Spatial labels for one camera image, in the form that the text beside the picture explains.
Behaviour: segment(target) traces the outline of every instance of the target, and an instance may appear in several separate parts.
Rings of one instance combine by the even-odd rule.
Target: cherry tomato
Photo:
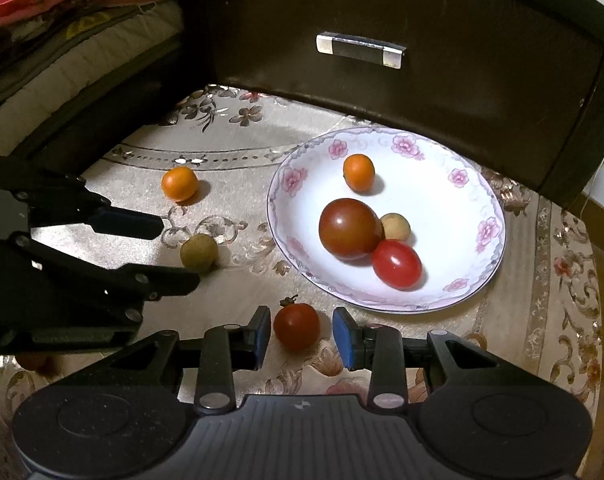
[[[370,254],[382,239],[382,224],[373,209],[352,198],[327,204],[318,231],[324,248],[343,260]]]
[[[357,193],[368,191],[376,179],[376,169],[366,155],[349,155],[342,165],[342,173],[349,187]]]
[[[373,251],[372,262],[378,278],[400,290],[415,285],[422,275],[418,254],[399,240],[382,240]]]
[[[192,170],[178,166],[167,171],[162,178],[162,191],[171,200],[183,202],[198,190],[198,178]]]
[[[320,318],[306,303],[293,303],[275,315],[273,331],[280,342],[292,352],[300,352],[320,337]]]

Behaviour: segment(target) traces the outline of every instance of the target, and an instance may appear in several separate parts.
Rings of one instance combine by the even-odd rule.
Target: small orange
[[[162,191],[171,200],[182,202],[198,190],[198,178],[192,170],[178,166],[167,171],[162,178]]]
[[[376,169],[373,167],[373,162],[368,156],[361,153],[349,155],[344,161],[342,172],[346,183],[356,193],[371,189],[376,179]]]

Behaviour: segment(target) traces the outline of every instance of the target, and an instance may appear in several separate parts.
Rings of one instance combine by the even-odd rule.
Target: floral tablecloth
[[[325,132],[377,125],[282,98],[211,85],[180,102],[159,124],[144,126],[96,162],[87,186],[113,205],[161,215],[156,240],[94,234],[86,226],[34,232],[55,248],[105,267],[126,262],[179,266],[179,245],[195,232],[220,244],[218,269],[185,298],[147,304],[139,337],[174,329],[201,337],[213,326],[245,324],[256,307],[274,315],[280,300],[299,295],[322,320],[322,339],[302,355],[272,338],[262,370],[234,374],[238,399],[248,393],[361,392],[369,373],[342,366],[330,318],[343,303],[308,282],[276,247],[266,223],[266,192],[277,165],[301,142]],[[171,204],[160,190],[162,172],[192,167],[201,179],[198,201]],[[398,316],[346,307],[360,323],[398,328],[424,338],[443,328],[475,342],[572,392],[592,417],[598,411],[602,358],[598,280],[584,224],[524,186],[482,169],[506,213],[506,252],[478,294],[445,310]],[[101,357],[66,356],[53,375],[28,372],[0,356],[0,478],[24,474],[10,438],[12,413],[38,388]],[[187,370],[180,399],[191,400],[196,370]],[[411,400],[424,398],[420,370],[407,370]]]

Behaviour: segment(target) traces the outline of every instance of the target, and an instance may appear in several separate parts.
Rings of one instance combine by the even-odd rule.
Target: green fruit
[[[398,213],[389,213],[384,215],[380,221],[382,222],[382,230],[384,238],[387,240],[407,241],[411,236],[411,226],[402,215]]]
[[[217,257],[218,244],[204,233],[193,235],[180,248],[182,265],[199,273],[208,272]]]

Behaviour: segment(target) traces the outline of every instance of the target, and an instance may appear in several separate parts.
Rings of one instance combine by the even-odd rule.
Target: floral plate
[[[365,153],[376,167],[368,194],[342,177],[348,155]],[[318,222],[332,200],[350,197],[378,216],[400,213],[424,273],[412,290],[385,285],[367,262],[347,263],[320,243]],[[317,137],[292,152],[269,187],[273,237],[305,277],[349,303],[414,314],[451,306],[477,292],[495,273],[505,243],[497,197],[473,164],[426,137],[390,128],[350,128]]]

